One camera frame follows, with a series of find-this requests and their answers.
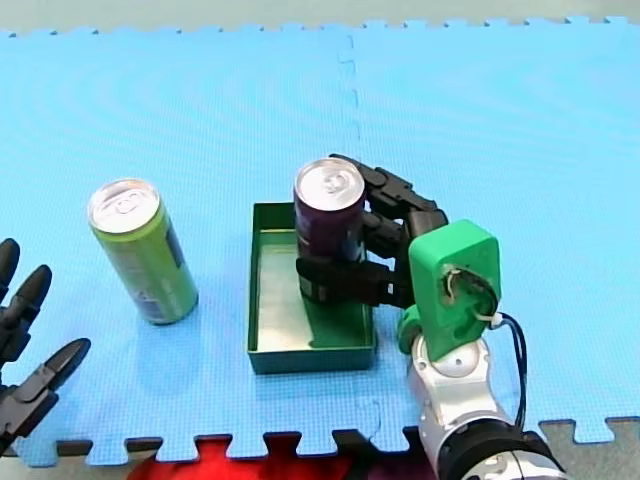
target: can label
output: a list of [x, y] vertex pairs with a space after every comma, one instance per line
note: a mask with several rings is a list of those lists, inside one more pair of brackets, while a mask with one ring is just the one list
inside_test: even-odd
[[359, 261], [362, 245], [364, 201], [340, 212], [320, 212], [296, 202], [296, 233], [302, 256]]

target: gray floor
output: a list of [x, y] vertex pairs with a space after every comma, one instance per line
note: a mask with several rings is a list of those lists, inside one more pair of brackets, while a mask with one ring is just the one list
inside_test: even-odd
[[[383, 19], [399, 25], [407, 19], [442, 24], [464, 18], [481, 24], [492, 17], [520, 23], [527, 17], [562, 19], [587, 15], [601, 20], [623, 15], [640, 23], [640, 0], [0, 0], [0, 30], [26, 34], [35, 29], [58, 32], [90, 26], [106, 32], [130, 26], [153, 29], [174, 26], [185, 31], [205, 25], [234, 29], [247, 23], [277, 28], [295, 22], [307, 26], [325, 23], [361, 25]], [[576, 480], [638, 478], [638, 425], [611, 423], [616, 441], [605, 445], [575, 445], [571, 425], [544, 427], [551, 447]], [[29, 470], [19, 460], [0, 459], [0, 477], [11, 480], [123, 479], [131, 467], [88, 469], [83, 459], [63, 459], [55, 469]]]

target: red object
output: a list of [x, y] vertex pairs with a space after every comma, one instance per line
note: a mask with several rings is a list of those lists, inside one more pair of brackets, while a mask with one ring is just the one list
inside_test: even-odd
[[128, 480], [343, 480], [351, 467], [348, 457], [299, 458], [297, 438], [267, 441], [269, 456], [257, 460], [231, 460], [225, 456], [228, 442], [198, 444], [200, 461], [159, 463], [153, 458], [135, 468]]

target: black cable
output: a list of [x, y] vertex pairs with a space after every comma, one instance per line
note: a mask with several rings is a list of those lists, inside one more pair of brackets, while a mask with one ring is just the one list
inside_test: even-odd
[[507, 325], [513, 335], [518, 375], [520, 376], [520, 405], [518, 406], [515, 424], [520, 431], [524, 431], [524, 421], [527, 413], [527, 343], [518, 321], [507, 313], [501, 312], [500, 315], [502, 315], [502, 324]]
[[[460, 277], [461, 280], [466, 281], [467, 285], [473, 288], [475, 291], [485, 293], [489, 296], [491, 307], [487, 313], [482, 312], [483, 317], [492, 317], [496, 314], [498, 309], [498, 296], [491, 284], [477, 273], [472, 272], [464, 268], [456, 267], [451, 270], [449, 274], [444, 278], [445, 292], [452, 300], [455, 301], [453, 292], [453, 282], [455, 277]], [[516, 354], [516, 363], [518, 366], [518, 376], [520, 377], [520, 403], [518, 405], [518, 413], [516, 415], [515, 425], [524, 431], [525, 415], [527, 411], [527, 342], [524, 337], [524, 331], [518, 323], [518, 321], [507, 313], [500, 313], [502, 316], [502, 322], [493, 328], [499, 328], [502, 325], [507, 325], [511, 329], [513, 336], [513, 347]]]

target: black robotic finger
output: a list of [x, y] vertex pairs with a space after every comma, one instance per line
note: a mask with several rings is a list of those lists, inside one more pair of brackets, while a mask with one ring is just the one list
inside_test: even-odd
[[0, 368], [6, 362], [15, 362], [29, 343], [29, 329], [40, 312], [51, 278], [51, 269], [40, 265], [0, 311]]
[[74, 340], [40, 365], [20, 386], [7, 388], [0, 395], [0, 454], [17, 437], [28, 436], [58, 401], [55, 391], [78, 368], [91, 342]]
[[18, 268], [20, 246], [13, 238], [0, 243], [0, 302], [9, 291], [9, 283]]

